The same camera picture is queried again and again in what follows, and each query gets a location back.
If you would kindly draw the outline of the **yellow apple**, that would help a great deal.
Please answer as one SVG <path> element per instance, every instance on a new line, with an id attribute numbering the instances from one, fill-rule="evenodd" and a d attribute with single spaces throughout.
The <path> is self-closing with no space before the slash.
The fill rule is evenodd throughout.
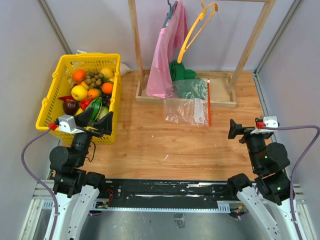
<path id="1" fill-rule="evenodd" d="M 82 85 L 74 86 L 71 90 L 71 96 L 76 101 L 82 101 L 88 96 L 88 90 Z"/>

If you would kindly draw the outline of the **clear zip top bag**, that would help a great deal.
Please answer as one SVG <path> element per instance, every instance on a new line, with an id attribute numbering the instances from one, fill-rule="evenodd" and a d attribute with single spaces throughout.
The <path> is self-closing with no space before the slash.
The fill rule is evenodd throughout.
<path id="1" fill-rule="evenodd" d="M 175 95 L 173 85 L 169 88 L 170 95 L 164 99 L 165 121 L 188 126 L 210 127 L 211 121 L 211 99 L 210 80 L 207 82 L 207 98 L 184 99 Z"/>

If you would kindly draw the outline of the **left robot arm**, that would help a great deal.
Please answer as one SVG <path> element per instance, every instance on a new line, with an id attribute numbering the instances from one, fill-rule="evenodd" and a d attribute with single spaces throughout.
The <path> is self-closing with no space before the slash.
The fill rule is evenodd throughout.
<path id="1" fill-rule="evenodd" d="M 46 240 L 77 240 L 97 198 L 114 192 L 107 188 L 103 174 L 86 172 L 80 168 L 89 153 L 93 137 L 112 133 L 113 112 L 93 122 L 94 108 L 72 116 L 62 115 L 50 124 L 51 130 L 73 134 L 69 147 L 57 146 L 49 154 L 50 169 L 55 171 L 52 188 L 53 207 L 45 233 Z"/>

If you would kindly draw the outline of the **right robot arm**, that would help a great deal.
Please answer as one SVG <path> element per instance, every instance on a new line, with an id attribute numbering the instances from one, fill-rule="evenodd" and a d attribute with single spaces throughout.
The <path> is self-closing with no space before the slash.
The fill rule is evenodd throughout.
<path id="1" fill-rule="evenodd" d="M 305 240 L 295 193 L 285 173 L 290 164 L 287 150 L 281 143 L 265 143 L 278 130 L 277 117 L 256 118 L 255 123 L 243 127 L 230 120 L 228 139 L 242 136 L 239 142 L 246 145 L 257 178 L 252 183 L 244 173 L 230 177 L 227 196 L 244 204 L 268 240 Z"/>

